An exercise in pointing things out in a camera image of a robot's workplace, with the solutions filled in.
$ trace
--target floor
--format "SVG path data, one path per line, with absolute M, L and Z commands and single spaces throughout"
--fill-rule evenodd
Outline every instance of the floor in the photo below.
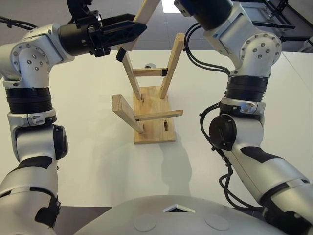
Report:
M 94 0 L 91 9 L 97 9 L 102 18 L 116 16 L 123 13 L 136 14 L 142 0 Z M 252 20 L 266 21 L 269 14 L 264 5 L 259 3 L 244 3 L 245 10 Z M 289 20 L 296 26 L 295 29 L 283 31 L 281 29 L 261 28 L 281 35 L 312 36 L 313 29 L 305 24 L 293 11 L 286 8 L 284 11 Z M 65 0 L 1 0 L 0 15 L 28 21 L 36 25 L 46 25 L 52 22 L 66 24 L 70 14 Z M 181 14 L 164 14 L 160 4 L 148 23 L 148 29 L 138 40 L 136 50 L 170 50 L 173 46 L 175 35 L 186 32 L 196 21 L 193 18 L 184 18 Z M 18 41 L 25 30 L 19 28 L 9 29 L 5 24 L 0 24 L 0 45 Z M 285 42 L 283 51 L 298 51 L 303 42 Z M 213 50 L 212 46 L 203 37 L 203 30 L 198 30 L 190 41 L 192 50 Z M 81 227 L 94 220 L 110 208 L 62 207 L 57 219 L 55 231 L 59 235 L 70 235 Z

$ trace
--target white table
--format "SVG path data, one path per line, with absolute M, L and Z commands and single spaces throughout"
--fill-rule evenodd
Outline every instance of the white table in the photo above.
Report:
M 134 68 L 147 63 L 165 67 L 169 51 L 134 51 Z M 195 51 L 201 60 L 233 69 L 226 57 L 214 51 Z M 175 118 L 175 143 L 133 144 L 133 130 L 112 112 L 112 95 L 122 94 L 132 104 L 132 89 L 121 63 L 110 56 L 79 56 L 55 66 L 50 74 L 52 102 L 58 125 L 66 128 L 69 153 L 59 161 L 59 199 L 63 206 L 117 205 L 129 199 L 161 194 L 181 194 L 228 205 L 218 179 L 226 173 L 224 161 L 211 151 L 199 127 L 199 113 L 220 101 L 227 78 L 222 73 L 198 69 L 183 53 L 169 98 Z M 265 102 L 266 125 L 262 144 L 266 152 L 287 159 L 313 179 L 312 74 L 299 73 L 286 58 L 296 56 L 312 68 L 312 55 L 282 55 L 273 66 Z M 140 86 L 157 86 L 161 78 L 139 78 Z M 0 90 L 0 179 L 18 162 L 12 152 L 9 111 L 5 90 Z M 235 174 L 230 189 L 254 203 Z

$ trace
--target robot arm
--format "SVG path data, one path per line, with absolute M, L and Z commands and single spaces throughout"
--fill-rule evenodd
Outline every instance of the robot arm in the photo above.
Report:
M 54 234 L 60 207 L 57 161 L 68 146 L 64 128 L 54 124 L 52 67 L 85 53 L 107 55 L 110 46 L 132 41 L 146 29 L 132 21 L 133 15 L 102 20 L 86 7 L 88 1 L 67 2 L 74 23 L 35 28 L 19 42 L 0 46 L 12 145 L 20 163 L 0 185 L 1 234 Z
M 228 56 L 231 72 L 220 116 L 210 124 L 210 140 L 234 166 L 266 221 L 289 234 L 313 224 L 313 185 L 286 160 L 264 152 L 262 102 L 271 66 L 281 54 L 276 35 L 257 29 L 238 3 L 230 0 L 176 0 L 184 16 L 194 16 L 204 36 Z

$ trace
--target metal frame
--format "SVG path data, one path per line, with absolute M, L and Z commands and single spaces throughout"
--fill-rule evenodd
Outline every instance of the metal frame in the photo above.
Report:
M 280 22 L 280 23 L 269 23 L 269 22 L 261 22 L 261 21 L 252 21 L 255 26 L 283 28 L 283 29 L 295 28 L 295 26 L 283 14 L 283 10 L 288 5 L 288 0 L 280 0 L 277 6 L 275 6 L 270 0 L 233 0 L 233 1 L 263 3 L 271 11 L 271 14 L 268 16 L 268 19 L 271 20 L 275 16 Z

